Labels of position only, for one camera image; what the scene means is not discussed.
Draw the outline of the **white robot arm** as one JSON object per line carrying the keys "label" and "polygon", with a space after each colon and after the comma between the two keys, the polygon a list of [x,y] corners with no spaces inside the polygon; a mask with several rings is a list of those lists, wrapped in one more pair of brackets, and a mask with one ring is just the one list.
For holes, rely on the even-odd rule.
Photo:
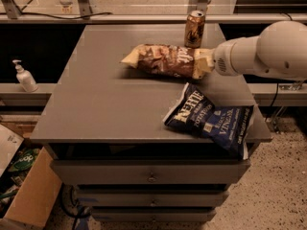
{"label": "white robot arm", "polygon": [[296,21],[270,24],[260,35],[198,49],[194,79],[213,70],[222,76],[254,75],[287,81],[307,80],[307,26]]}

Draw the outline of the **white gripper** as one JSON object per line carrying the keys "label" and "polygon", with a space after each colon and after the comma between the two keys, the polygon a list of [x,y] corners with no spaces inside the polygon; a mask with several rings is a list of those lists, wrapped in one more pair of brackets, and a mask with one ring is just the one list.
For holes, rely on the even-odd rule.
{"label": "white gripper", "polygon": [[196,49],[194,53],[194,70],[192,78],[202,79],[207,73],[215,70],[222,76],[237,76],[232,66],[231,53],[235,41],[226,41],[213,49]]}

